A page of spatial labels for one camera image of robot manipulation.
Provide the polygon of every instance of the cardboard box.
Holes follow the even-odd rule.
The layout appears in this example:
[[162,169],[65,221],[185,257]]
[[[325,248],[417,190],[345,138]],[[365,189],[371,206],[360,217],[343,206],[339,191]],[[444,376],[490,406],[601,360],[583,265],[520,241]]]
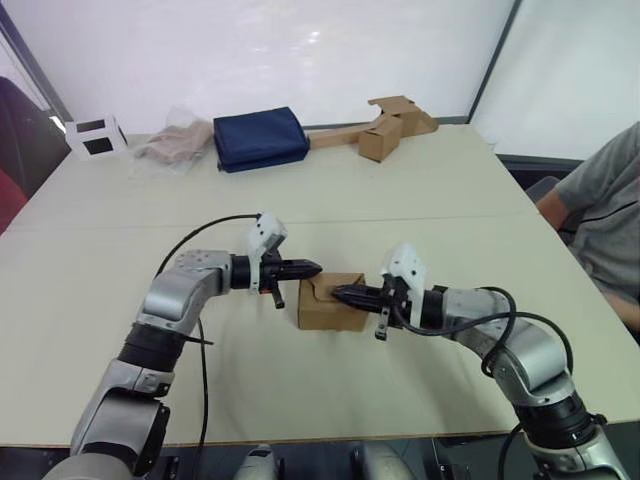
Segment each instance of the cardboard box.
[[358,153],[381,162],[400,144],[404,122],[389,116],[380,125],[362,132]]
[[368,312],[336,300],[331,292],[338,285],[364,284],[363,273],[321,273],[300,281],[298,327],[301,330],[348,330],[361,332]]
[[439,126],[437,121],[403,95],[374,98],[369,100],[369,105],[378,105],[383,115],[393,115],[402,120],[403,137],[435,132]]

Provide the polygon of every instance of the white table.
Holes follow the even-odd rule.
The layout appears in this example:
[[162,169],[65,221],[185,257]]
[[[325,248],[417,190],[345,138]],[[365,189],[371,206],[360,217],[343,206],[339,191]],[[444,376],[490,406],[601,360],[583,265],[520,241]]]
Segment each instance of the white table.
[[11,230],[187,226],[271,210],[287,224],[496,216],[535,208],[469,126],[404,138],[382,164],[348,145],[298,163],[217,170],[214,151],[186,176],[130,178],[131,161],[69,156]]
[[[189,245],[241,252],[247,224]],[[640,416],[640,351],[555,233],[537,215],[289,224],[282,253],[379,284],[388,249],[412,242],[433,283],[498,285],[519,309],[556,321],[575,351],[592,412]],[[163,254],[184,228],[12,230],[0,237],[0,445],[66,445],[117,355]],[[299,331],[296,284],[285,310],[245,292],[203,312],[210,381],[207,442],[257,442],[504,431],[516,423],[480,361],[460,345],[392,330]],[[185,346],[166,399],[166,444],[197,441],[199,352]]]

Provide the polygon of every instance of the robotic arm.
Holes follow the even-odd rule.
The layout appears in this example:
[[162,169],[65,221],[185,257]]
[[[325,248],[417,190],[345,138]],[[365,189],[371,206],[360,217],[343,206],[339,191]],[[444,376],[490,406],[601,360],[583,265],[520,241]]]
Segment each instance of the robotic arm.
[[[345,285],[334,290],[342,302],[380,313],[375,331],[380,340],[386,340],[389,326],[407,328],[445,336],[484,359],[507,328],[506,318],[474,322],[509,311],[500,293],[444,287],[425,291],[426,269],[408,244],[391,253],[382,275],[382,288]],[[505,345],[492,353],[491,364],[496,383],[520,419],[540,478],[629,480],[597,417],[587,412],[576,392],[565,352],[545,330],[518,317]]]
[[232,289],[271,293],[284,301],[278,281],[312,277],[322,268],[309,260],[282,260],[287,231],[265,213],[249,233],[249,254],[194,250],[158,275],[147,292],[125,344],[87,405],[71,441],[71,456],[45,480],[125,480],[149,472],[164,440],[169,408],[159,399],[173,382],[173,368],[200,312],[211,297]]

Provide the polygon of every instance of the black chair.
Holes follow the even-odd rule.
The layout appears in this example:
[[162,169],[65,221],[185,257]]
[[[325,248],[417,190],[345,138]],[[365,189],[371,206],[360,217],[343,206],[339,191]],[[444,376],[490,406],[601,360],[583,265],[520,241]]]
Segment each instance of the black chair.
[[64,134],[10,80],[0,77],[0,169],[27,198],[70,152]]

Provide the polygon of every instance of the blue fabric pouch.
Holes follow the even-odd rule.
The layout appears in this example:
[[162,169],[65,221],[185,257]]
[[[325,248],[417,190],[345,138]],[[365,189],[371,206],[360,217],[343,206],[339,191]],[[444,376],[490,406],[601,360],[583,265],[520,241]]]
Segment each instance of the blue fabric pouch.
[[288,107],[213,120],[218,168],[240,172],[302,160],[309,141]]

